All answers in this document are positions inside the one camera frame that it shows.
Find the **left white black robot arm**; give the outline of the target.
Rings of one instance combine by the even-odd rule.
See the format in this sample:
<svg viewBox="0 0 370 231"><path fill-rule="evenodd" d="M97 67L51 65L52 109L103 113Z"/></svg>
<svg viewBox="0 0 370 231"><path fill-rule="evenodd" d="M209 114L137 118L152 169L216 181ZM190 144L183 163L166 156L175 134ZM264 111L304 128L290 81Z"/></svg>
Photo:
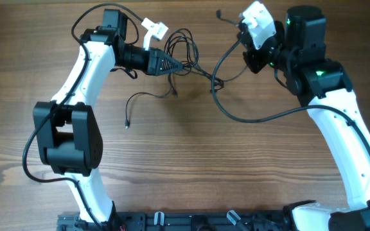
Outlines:
<svg viewBox="0 0 370 231"><path fill-rule="evenodd" d="M65 84L48 102L33 109L34 132L40 160L50 166L56 181L66 181L80 208L73 223L82 230L123 230L114 202L105 192L99 165L103 140L94 106L109 73L124 71L161 76L183 65L163 50L150 46L168 27L140 18L116 4L105 4L102 23L77 38L80 51Z"/></svg>

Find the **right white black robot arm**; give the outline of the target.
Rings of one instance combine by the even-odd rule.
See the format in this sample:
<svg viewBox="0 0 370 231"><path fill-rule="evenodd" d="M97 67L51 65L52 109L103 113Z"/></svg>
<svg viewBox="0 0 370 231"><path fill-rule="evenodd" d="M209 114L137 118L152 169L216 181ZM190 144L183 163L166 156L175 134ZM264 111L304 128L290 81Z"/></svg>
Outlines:
<svg viewBox="0 0 370 231"><path fill-rule="evenodd" d="M240 14L240 35L249 69L282 71L284 86L298 98L331 151L344 183L347 206L324 207L314 200L287 205L287 230L370 230L370 133L344 67L325 57L326 18L315 6L293 6L285 22L265 5Z"/></svg>

